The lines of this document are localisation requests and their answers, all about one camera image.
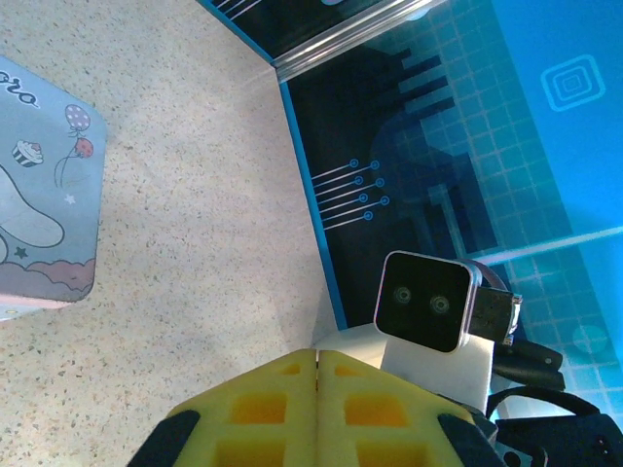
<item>yellow foam block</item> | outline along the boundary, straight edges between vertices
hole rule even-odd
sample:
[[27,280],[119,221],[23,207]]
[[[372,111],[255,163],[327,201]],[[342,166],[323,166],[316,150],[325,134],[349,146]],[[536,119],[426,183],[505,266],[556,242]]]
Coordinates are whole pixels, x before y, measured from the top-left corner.
[[342,353],[299,350],[176,407],[175,467],[461,467],[437,421],[469,412]]

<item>granite surface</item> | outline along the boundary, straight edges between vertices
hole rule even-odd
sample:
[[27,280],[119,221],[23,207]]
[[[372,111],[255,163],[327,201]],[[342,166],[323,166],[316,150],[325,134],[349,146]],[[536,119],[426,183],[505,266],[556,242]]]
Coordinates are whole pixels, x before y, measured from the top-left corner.
[[0,54],[108,124],[93,291],[0,323],[0,465],[125,465],[335,329],[275,75],[199,4],[5,2]]

